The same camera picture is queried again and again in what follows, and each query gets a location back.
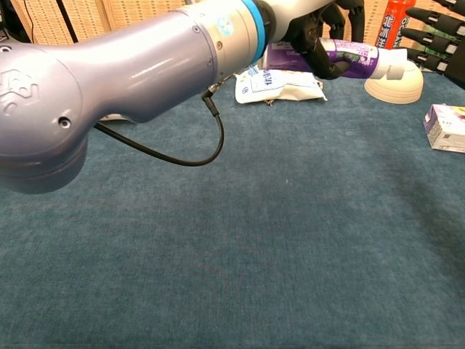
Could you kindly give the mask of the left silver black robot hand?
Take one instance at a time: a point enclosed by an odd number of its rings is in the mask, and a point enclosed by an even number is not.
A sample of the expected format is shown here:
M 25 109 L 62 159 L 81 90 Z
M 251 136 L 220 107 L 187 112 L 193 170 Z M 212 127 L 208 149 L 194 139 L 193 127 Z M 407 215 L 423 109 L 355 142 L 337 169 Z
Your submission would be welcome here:
M 351 39 L 363 42 L 363 1 L 261 1 L 260 4 L 266 9 L 263 18 L 267 44 L 288 42 L 310 70 L 322 79 L 334 80 L 349 70 L 349 63 L 332 62 L 323 48 L 323 25 L 329 27 L 331 39 L 342 40 L 345 19 L 341 11 L 346 10 L 351 25 Z

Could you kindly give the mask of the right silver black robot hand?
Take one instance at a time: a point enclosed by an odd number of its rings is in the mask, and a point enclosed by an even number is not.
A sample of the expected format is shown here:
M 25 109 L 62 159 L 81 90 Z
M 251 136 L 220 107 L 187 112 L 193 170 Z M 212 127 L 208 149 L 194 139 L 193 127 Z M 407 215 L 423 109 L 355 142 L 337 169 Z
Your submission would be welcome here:
M 408 17 L 419 20 L 438 30 L 439 35 L 416 29 L 404 28 L 401 36 L 410 39 L 431 52 L 407 49 L 408 59 L 422 68 L 444 76 L 456 86 L 464 88 L 464 16 L 463 1 L 438 1 L 455 16 L 420 7 L 409 7 Z

